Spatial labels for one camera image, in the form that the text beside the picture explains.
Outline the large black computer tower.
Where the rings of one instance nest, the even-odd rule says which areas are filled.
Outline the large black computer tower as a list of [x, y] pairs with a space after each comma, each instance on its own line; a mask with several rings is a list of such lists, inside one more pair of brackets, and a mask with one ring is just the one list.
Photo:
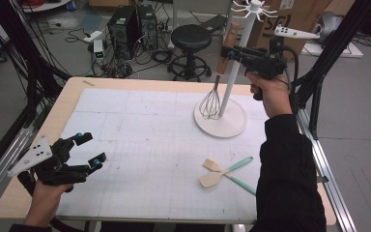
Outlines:
[[115, 56], [130, 60], [134, 57], [134, 45], [140, 38], [135, 6], [119, 6], [107, 23]]

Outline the white power strip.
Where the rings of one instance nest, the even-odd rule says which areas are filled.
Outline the white power strip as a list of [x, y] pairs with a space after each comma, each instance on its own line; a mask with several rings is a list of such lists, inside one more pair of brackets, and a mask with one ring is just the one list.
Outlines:
[[96, 40], [100, 35], [102, 34], [102, 31], [94, 31], [89, 36], [86, 36], [83, 41], [85, 43], [91, 43], [93, 40]]

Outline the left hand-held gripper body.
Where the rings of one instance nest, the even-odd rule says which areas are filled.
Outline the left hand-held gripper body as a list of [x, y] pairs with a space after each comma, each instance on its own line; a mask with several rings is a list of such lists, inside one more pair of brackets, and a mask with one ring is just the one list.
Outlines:
[[20, 160], [8, 171], [8, 176], [20, 174], [22, 171], [33, 170], [40, 181], [48, 186], [60, 186], [86, 181], [88, 172], [86, 165], [69, 166], [71, 149], [77, 146], [68, 139], [59, 138], [50, 145], [48, 138], [42, 135]]

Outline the white grid mat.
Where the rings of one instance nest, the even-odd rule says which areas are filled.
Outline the white grid mat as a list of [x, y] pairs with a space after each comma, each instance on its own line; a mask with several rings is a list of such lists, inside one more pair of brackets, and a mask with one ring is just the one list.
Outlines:
[[92, 140], [73, 148], [69, 163], [84, 164], [105, 154], [103, 167], [63, 195], [63, 218], [100, 220], [250, 223], [256, 198], [230, 178], [204, 188], [206, 159], [221, 167], [251, 158], [234, 177], [254, 187], [265, 140], [267, 116], [250, 96], [234, 97], [247, 114], [247, 127], [233, 138], [202, 132], [193, 118], [197, 93], [85, 90], [63, 136], [90, 132]]

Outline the brown cardboard box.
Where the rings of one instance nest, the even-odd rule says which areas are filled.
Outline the brown cardboard box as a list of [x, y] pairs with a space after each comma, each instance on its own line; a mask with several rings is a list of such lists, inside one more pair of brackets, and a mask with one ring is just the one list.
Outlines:
[[263, 9], [275, 11], [272, 17], [261, 15], [261, 21], [256, 20], [251, 30], [247, 47], [268, 49], [270, 38], [278, 25], [311, 32], [319, 21], [322, 13], [332, 0], [261, 0]]

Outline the white flat board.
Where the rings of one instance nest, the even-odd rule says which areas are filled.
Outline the white flat board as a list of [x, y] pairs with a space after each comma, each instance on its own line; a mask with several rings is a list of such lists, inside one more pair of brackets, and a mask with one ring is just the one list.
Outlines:
[[[308, 41], [304, 45], [301, 54], [319, 57], [323, 51], [323, 46], [320, 43]], [[353, 43], [349, 43], [342, 51], [341, 57], [360, 59], [363, 57], [363, 53]]]

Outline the slim black computer tower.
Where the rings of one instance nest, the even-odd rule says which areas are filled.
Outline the slim black computer tower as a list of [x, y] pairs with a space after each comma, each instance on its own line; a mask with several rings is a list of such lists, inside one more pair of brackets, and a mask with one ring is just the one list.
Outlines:
[[157, 17], [151, 5], [137, 7], [141, 41], [146, 50], [157, 50]]

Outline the white hook stand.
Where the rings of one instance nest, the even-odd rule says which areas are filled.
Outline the white hook stand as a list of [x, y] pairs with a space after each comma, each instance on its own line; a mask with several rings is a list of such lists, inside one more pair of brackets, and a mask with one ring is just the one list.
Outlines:
[[[234, 12], [247, 11], [244, 16], [246, 23], [239, 46], [246, 46], [252, 27], [256, 21], [261, 21], [261, 15], [276, 17], [276, 11], [266, 10], [261, 0], [245, 0], [245, 4], [235, 2]], [[230, 99], [237, 73], [240, 68], [240, 61], [233, 63], [229, 80], [223, 98], [218, 94], [219, 79], [225, 74], [229, 58], [221, 54], [216, 67], [216, 80], [213, 89], [201, 100], [194, 109], [194, 120], [197, 126], [205, 133], [218, 138], [231, 138], [241, 134], [246, 127], [247, 118], [243, 107]]]

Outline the wire whisk with wooden handle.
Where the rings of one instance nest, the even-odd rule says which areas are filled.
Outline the wire whisk with wooden handle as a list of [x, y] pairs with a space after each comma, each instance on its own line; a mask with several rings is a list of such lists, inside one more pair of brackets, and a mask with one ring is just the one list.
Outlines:
[[229, 31], [221, 48], [220, 58], [216, 66], [214, 87], [199, 104], [199, 111], [204, 119], [215, 119], [220, 111], [220, 98], [217, 91], [219, 80], [227, 69], [229, 61], [228, 52], [234, 47], [239, 28], [240, 25], [238, 23], [232, 23], [230, 25]]

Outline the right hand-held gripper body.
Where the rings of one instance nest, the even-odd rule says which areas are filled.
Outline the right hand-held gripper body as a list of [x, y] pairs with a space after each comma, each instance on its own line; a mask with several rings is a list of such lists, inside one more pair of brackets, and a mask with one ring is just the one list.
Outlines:
[[284, 44], [284, 38], [310, 40], [319, 39], [320, 36], [278, 25], [270, 38], [268, 49], [252, 48], [252, 51], [241, 51], [241, 59], [238, 62], [246, 67], [248, 72], [256, 72], [265, 79], [273, 79], [275, 76], [283, 74], [286, 71], [287, 61], [283, 56], [283, 52], [290, 52], [294, 57], [295, 71], [294, 79], [288, 84], [288, 87], [290, 98], [296, 101], [298, 99], [296, 87], [299, 73], [299, 56], [292, 47]]

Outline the person's right hand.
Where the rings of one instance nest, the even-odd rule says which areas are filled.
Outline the person's right hand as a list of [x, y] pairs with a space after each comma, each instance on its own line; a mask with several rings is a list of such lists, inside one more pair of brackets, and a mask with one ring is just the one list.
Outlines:
[[245, 76], [251, 82], [252, 94], [262, 91], [263, 106], [270, 118], [293, 113], [289, 101], [288, 80], [284, 74], [279, 74], [273, 79], [265, 79], [256, 72], [247, 72]]

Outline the black round stool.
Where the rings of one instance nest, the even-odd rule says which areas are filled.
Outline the black round stool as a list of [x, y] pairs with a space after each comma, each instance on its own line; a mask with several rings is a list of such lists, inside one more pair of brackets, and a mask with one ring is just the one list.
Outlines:
[[195, 24], [179, 26], [172, 31], [171, 42], [183, 53], [174, 58], [167, 67], [167, 70], [174, 74], [174, 81], [181, 78], [196, 79], [200, 82], [202, 75], [212, 75], [211, 67], [196, 55], [212, 43], [212, 36], [207, 29]]

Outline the small white device green display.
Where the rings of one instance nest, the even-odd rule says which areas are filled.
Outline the small white device green display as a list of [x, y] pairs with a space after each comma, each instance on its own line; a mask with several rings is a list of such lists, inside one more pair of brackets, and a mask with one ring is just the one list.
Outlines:
[[93, 52], [94, 52], [97, 63], [99, 65], [102, 65], [103, 60], [104, 60], [103, 41], [102, 40], [94, 40], [94, 42], [93, 42]]

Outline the grey rounded device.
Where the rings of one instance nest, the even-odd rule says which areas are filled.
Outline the grey rounded device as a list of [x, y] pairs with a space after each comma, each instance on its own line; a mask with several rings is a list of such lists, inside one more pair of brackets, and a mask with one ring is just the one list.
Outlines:
[[313, 28], [313, 32], [320, 36], [317, 42], [319, 44], [325, 44], [333, 35], [333, 33], [338, 29], [342, 20], [342, 16], [339, 16], [332, 12], [324, 12]]

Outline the person's left hand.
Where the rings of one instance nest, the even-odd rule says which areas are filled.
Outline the person's left hand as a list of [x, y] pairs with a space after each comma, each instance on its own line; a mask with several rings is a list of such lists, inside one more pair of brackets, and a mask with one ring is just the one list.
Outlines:
[[72, 184], [48, 186], [38, 180], [32, 196], [29, 212], [23, 221], [24, 225], [47, 227], [58, 210], [61, 196], [72, 187]]

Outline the black metal frame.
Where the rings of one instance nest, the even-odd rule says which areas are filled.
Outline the black metal frame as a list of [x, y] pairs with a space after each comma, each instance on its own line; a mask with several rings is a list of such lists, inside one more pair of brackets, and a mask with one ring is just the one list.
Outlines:
[[55, 58], [45, 43], [41, 48], [47, 51], [47, 59], [43, 57], [26, 29], [30, 22], [25, 17], [17, 0], [0, 0], [0, 26], [9, 38], [6, 41], [0, 34], [0, 45], [12, 61], [17, 76], [27, 83], [23, 88], [26, 106], [0, 141], [0, 159], [20, 129], [35, 121], [38, 105], [43, 101], [54, 103], [58, 98], [63, 89], [59, 79], [71, 78], [53, 63]]
[[355, 0], [313, 67], [298, 80], [299, 89], [296, 94], [299, 98], [299, 109], [305, 109], [307, 101], [312, 99], [307, 128], [316, 140], [318, 140], [318, 117], [324, 80], [357, 30], [369, 17], [371, 17], [371, 0]]

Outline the aluminium rail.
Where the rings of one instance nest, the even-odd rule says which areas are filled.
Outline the aluminium rail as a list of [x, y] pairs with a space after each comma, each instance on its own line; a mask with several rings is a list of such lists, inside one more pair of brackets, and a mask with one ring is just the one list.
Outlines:
[[298, 123], [300, 130], [310, 139], [313, 146], [313, 156], [317, 165], [317, 172], [322, 178], [322, 186], [327, 194], [330, 207], [336, 217], [336, 224], [341, 232], [357, 232], [354, 221], [342, 197], [339, 186], [331, 171], [322, 144], [318, 138], [312, 135], [309, 128], [310, 117], [305, 109], [298, 111]]
[[0, 158], [0, 184], [7, 177], [9, 167], [26, 148], [33, 136], [33, 129], [22, 128], [16, 135], [9, 139], [9, 145], [3, 150], [3, 155]]

